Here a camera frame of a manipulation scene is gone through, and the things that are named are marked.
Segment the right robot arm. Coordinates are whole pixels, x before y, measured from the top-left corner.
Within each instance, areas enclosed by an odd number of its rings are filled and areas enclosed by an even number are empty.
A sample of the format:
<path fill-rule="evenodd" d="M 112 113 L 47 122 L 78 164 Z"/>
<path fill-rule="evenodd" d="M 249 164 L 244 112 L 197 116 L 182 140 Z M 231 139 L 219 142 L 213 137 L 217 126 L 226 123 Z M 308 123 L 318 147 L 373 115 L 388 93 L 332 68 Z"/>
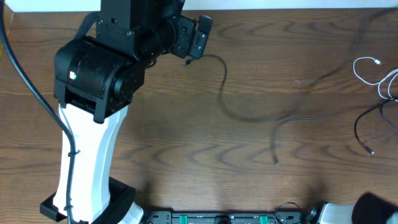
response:
<path fill-rule="evenodd" d="M 320 202 L 302 220 L 311 224 L 397 224 L 397 205 L 367 192 L 355 204 Z"/>

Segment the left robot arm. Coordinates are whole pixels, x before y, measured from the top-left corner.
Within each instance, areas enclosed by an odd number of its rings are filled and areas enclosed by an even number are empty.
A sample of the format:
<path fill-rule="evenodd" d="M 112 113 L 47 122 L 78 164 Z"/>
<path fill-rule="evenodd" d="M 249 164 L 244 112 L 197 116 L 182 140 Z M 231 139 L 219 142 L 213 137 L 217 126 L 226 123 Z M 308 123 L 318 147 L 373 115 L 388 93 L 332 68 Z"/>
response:
<path fill-rule="evenodd" d="M 40 204 L 70 223 L 139 223 L 134 188 L 111 178 L 113 151 L 133 94 L 161 55 L 202 57 L 213 21 L 182 15 L 184 2 L 102 0 L 54 58 L 63 124 L 60 181 Z"/>

